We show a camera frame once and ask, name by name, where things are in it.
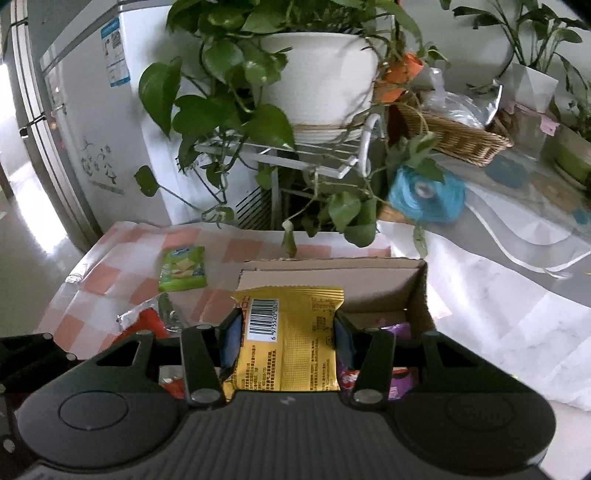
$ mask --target tablecloth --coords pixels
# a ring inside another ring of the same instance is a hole
[[[81,260],[49,304],[37,332],[49,332],[58,345],[79,358],[90,358],[119,333],[117,315],[158,294],[162,251],[190,245],[205,247],[208,286],[172,292],[184,319],[197,323],[221,321],[233,303],[229,293],[238,285],[243,262],[285,257],[282,232],[240,230],[228,225],[197,223],[157,228],[146,224],[115,224]],[[389,240],[377,235],[367,248],[357,248],[338,233],[320,232],[308,238],[295,233],[296,258],[390,257]],[[435,317],[447,310],[432,292]]]

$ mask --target green snack packet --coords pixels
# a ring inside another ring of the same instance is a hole
[[[207,287],[203,269],[203,247],[177,248],[164,253],[160,291],[190,290]]]

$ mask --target barcode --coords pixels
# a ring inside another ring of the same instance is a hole
[[[113,48],[117,48],[121,45],[121,32],[119,30],[115,31],[113,35],[111,35],[111,40],[113,41]]]
[[[252,299],[246,339],[276,342],[278,320],[279,300]]]

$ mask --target plant pot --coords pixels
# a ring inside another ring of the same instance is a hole
[[[363,38],[281,33],[261,38],[261,46],[270,52],[292,47],[281,80],[263,88],[262,102],[285,112],[296,142],[338,141],[353,117],[371,106],[378,56]],[[361,135],[363,119],[359,123],[349,139]]]
[[[380,103],[394,103],[406,92],[405,88],[392,88],[392,84],[400,85],[413,80],[421,73],[425,64],[414,53],[405,53],[402,61],[391,64],[384,80],[376,82],[375,98]]]
[[[554,159],[558,172],[563,176],[567,174],[576,181],[577,187],[584,189],[591,177],[591,143],[561,125],[556,135]]]
[[[558,80],[517,63],[513,64],[510,75],[516,103],[545,113],[558,86]]]

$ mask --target white flower pot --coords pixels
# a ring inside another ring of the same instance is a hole
[[[339,140],[355,115],[371,106],[378,56],[356,35],[281,33],[261,39],[269,52],[292,47],[281,80],[266,86],[262,102],[281,108],[300,143]],[[360,128],[349,138],[357,138]]]
[[[511,72],[515,101],[539,113],[546,113],[558,80],[545,73],[514,63]]]

